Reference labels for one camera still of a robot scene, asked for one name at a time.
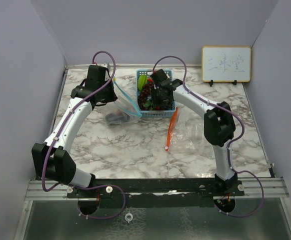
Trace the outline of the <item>green leaf vegetable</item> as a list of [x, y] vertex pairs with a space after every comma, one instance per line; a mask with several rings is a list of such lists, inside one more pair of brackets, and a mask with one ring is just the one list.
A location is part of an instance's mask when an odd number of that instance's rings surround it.
[[146, 75], [140, 75], [137, 80], [137, 89], [141, 92], [144, 85], [148, 82], [148, 77]]

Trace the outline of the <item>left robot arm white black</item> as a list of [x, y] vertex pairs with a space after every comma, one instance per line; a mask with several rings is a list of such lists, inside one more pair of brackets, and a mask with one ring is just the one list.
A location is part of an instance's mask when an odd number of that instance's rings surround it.
[[87, 198], [95, 194], [95, 176], [77, 168], [70, 151], [93, 109], [117, 100], [110, 69], [108, 63], [88, 67], [86, 78], [71, 91], [68, 107], [58, 125], [43, 143], [35, 143], [31, 149], [38, 177], [78, 186], [78, 191]]

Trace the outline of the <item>blue plastic basket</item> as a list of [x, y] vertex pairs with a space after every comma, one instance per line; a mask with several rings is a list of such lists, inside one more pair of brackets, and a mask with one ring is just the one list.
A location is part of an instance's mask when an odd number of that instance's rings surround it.
[[[136, 92], [136, 98], [139, 98], [140, 91], [138, 88], [138, 81], [140, 76], [146, 76], [150, 77], [151, 71], [149, 69], [137, 69], [135, 76], [136, 76], [136, 87], [135, 87], [135, 92]], [[172, 105], [170, 108], [166, 110], [142, 110], [139, 108], [139, 111], [141, 112], [141, 117], [142, 118], [171, 118], [173, 114], [176, 111], [176, 102], [173, 101]]]

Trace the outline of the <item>cherry tomatoes with green leaves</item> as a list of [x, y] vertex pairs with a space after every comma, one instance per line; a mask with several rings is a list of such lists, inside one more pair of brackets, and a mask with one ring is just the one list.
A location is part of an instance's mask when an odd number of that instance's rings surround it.
[[147, 100], [142, 105], [142, 110], [143, 111], [162, 111], [163, 107], [162, 106], [153, 106], [153, 102], [151, 100]]

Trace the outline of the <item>clear bag blue zipper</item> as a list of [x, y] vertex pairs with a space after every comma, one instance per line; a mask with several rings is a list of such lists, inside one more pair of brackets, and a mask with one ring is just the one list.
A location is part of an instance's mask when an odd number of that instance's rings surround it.
[[137, 102], [116, 81], [113, 82], [113, 87], [117, 100], [105, 105], [103, 116], [106, 124], [116, 127], [137, 122], [142, 116]]

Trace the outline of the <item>dark purple plum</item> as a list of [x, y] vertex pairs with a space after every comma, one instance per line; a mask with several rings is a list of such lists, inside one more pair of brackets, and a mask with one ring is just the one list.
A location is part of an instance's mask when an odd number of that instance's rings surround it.
[[109, 113], [105, 116], [105, 120], [108, 125], [121, 125], [129, 122], [130, 116], [124, 112]]

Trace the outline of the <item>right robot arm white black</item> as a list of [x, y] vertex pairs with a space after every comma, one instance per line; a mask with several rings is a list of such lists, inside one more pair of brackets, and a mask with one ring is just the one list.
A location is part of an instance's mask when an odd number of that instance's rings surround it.
[[154, 82], [151, 95], [155, 108], [175, 101], [203, 118], [204, 137], [212, 145], [216, 161], [215, 190], [219, 195], [226, 196], [238, 179], [231, 169], [232, 157], [227, 146], [236, 130], [229, 104], [224, 101], [216, 103], [192, 92], [182, 80], [171, 80], [163, 69], [153, 72], [150, 78]]

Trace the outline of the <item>dark grape bunch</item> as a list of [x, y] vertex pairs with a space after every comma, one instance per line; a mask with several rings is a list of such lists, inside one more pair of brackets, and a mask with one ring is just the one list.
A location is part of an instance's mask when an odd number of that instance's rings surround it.
[[[150, 100], [152, 101], [152, 88], [154, 87], [154, 83], [147, 82], [146, 85], [143, 86], [142, 90], [140, 91], [140, 95], [137, 99], [138, 107], [142, 109], [143, 104]], [[163, 107], [163, 110], [167, 110], [170, 107]]]

